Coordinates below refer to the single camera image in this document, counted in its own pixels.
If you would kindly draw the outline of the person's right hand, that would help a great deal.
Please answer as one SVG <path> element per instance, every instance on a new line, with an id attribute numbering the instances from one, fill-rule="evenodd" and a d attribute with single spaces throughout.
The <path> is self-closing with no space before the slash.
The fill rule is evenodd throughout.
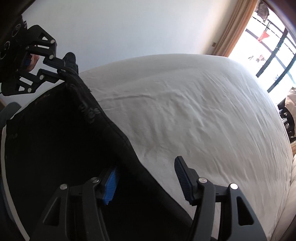
<path id="1" fill-rule="evenodd" d="M 31 72 L 35 68 L 35 66 L 38 63 L 39 59 L 40 59 L 39 55 L 31 54 L 30 63 L 27 66 L 26 71 Z"/>

